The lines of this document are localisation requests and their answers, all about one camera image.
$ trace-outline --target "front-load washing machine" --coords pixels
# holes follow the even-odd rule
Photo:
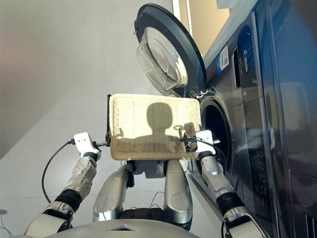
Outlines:
[[[259,1],[206,66],[166,9],[144,5],[134,22],[149,80],[163,95],[199,100],[202,129],[223,152],[226,176],[270,237],[317,232],[317,20],[305,14],[317,5],[310,3]],[[300,39],[302,51],[295,48]],[[292,50],[301,60],[290,57]],[[299,77],[302,69],[308,79]],[[189,171],[209,194],[199,161]]]

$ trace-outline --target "door hinge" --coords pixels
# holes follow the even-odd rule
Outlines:
[[[216,90],[215,88],[213,87],[207,87],[205,88],[204,90],[200,91],[197,96],[196,96],[196,99],[202,99],[204,98],[205,96],[214,96],[216,93]]]

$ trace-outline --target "label sticker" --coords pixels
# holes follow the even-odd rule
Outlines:
[[[217,73],[220,74],[229,65],[228,45],[216,57]]]

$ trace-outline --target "beige placemat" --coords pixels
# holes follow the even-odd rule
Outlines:
[[[189,98],[114,94],[109,124],[115,160],[194,159],[179,139],[201,129],[200,105]]]

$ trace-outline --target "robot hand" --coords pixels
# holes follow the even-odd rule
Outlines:
[[[74,140],[81,158],[74,167],[71,178],[55,201],[31,222],[25,235],[42,238],[69,229],[73,214],[89,194],[101,151],[93,145],[86,132],[74,135]]]
[[[223,228],[226,227],[226,237],[266,237],[257,222],[250,215],[232,185],[224,176],[223,168],[215,158],[212,133],[210,130],[198,131],[196,133],[197,150],[195,158],[200,160],[202,166],[202,177],[208,184],[211,199],[217,204],[223,215]]]

